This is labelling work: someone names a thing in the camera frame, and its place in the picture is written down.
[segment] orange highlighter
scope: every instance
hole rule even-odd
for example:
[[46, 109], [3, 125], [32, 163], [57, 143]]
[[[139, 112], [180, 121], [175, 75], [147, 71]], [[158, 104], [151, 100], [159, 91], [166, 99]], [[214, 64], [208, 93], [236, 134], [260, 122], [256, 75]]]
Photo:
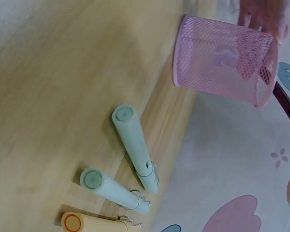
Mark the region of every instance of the orange highlighter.
[[61, 218], [65, 232], [141, 232], [141, 226], [134, 225], [133, 220], [106, 220], [84, 214], [66, 212]]

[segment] floor mat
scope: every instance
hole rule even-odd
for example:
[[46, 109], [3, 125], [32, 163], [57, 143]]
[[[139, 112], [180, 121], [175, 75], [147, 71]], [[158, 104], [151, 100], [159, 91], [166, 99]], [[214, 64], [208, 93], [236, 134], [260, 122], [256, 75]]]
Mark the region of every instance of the floor mat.
[[[217, 19], [236, 23], [219, 1]], [[278, 81], [290, 97], [290, 38]], [[274, 96], [261, 110], [200, 93], [152, 232], [290, 232], [290, 121]]]

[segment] metal clip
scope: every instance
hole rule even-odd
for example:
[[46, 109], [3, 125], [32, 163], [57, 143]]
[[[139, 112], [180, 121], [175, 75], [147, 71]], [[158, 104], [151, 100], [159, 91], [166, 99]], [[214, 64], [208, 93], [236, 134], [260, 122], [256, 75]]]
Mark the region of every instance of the metal clip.
[[132, 224], [132, 226], [139, 226], [139, 227], [141, 227], [141, 225], [142, 225], [142, 223], [135, 224], [134, 223], [134, 220], [132, 218], [126, 216], [126, 215], [118, 215], [118, 220], [130, 222]]
[[133, 193], [133, 192], [138, 192], [138, 193], [140, 193], [143, 202], [147, 202], [147, 203], [148, 203], [148, 206], [150, 206], [151, 201], [147, 201], [147, 200], [146, 200], [145, 194], [144, 194], [142, 191], [140, 191], [140, 190], [138, 190], [138, 189], [131, 189], [130, 192], [132, 192], [132, 193]]
[[[145, 199], [145, 194], [144, 194], [142, 191], [140, 191], [140, 190], [138, 190], [138, 189], [131, 189], [130, 192], [131, 192], [131, 193], [133, 193], [133, 192], [138, 192], [138, 193], [140, 193], [143, 202], [148, 203], [148, 206], [150, 206], [151, 201], [146, 201], [146, 199]], [[137, 204], [137, 206], [134, 208], [134, 209], [136, 209], [136, 208], [139, 207], [139, 205], [140, 205], [140, 197], [139, 197], [138, 195], [136, 195], [135, 193], [133, 193], [133, 194], [134, 194], [135, 196], [137, 196], [137, 200], [138, 200], [138, 204]], [[122, 206], [122, 205], [119, 205], [119, 206], [121, 206], [121, 207], [123, 207], [124, 209], [127, 209], [127, 210], [134, 210], [134, 209], [129, 209], [129, 208], [127, 208], [127, 207], [124, 207], [124, 206]]]
[[157, 178], [157, 185], [159, 184], [160, 182], [160, 179], [159, 179], [159, 176], [158, 176], [158, 167], [157, 165], [154, 163], [154, 162], [151, 162], [153, 167], [154, 167], [154, 172], [155, 172], [155, 175], [156, 175], [156, 178]]

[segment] pink flower pattern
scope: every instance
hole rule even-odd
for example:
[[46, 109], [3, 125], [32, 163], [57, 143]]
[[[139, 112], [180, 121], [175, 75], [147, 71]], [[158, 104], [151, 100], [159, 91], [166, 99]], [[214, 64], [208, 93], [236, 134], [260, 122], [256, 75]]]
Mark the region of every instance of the pink flower pattern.
[[[279, 160], [277, 160], [276, 161], [276, 164], [275, 164], [275, 167], [276, 168], [279, 168], [280, 167], [280, 165], [281, 165], [281, 161], [280, 160], [282, 160], [282, 161], [284, 161], [284, 162], [288, 162], [288, 157], [286, 157], [285, 155], [285, 149], [284, 148], [282, 148], [281, 150], [280, 150], [280, 159]], [[272, 152], [271, 153], [271, 157], [272, 158], [274, 158], [274, 159], [277, 159], [278, 158], [278, 154], [276, 153], [276, 152]]]

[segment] mint green highlighter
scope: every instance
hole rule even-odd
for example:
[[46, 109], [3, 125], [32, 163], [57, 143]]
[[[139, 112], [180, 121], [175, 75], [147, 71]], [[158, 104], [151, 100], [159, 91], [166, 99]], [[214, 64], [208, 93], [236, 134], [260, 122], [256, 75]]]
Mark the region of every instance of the mint green highlighter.
[[157, 166], [150, 160], [136, 109], [132, 105], [120, 105], [114, 110], [112, 121], [144, 188], [149, 193], [157, 193]]
[[137, 190], [127, 190], [107, 174], [95, 168], [86, 168], [80, 176], [81, 186], [109, 201], [115, 202], [125, 209], [148, 214], [150, 201]]

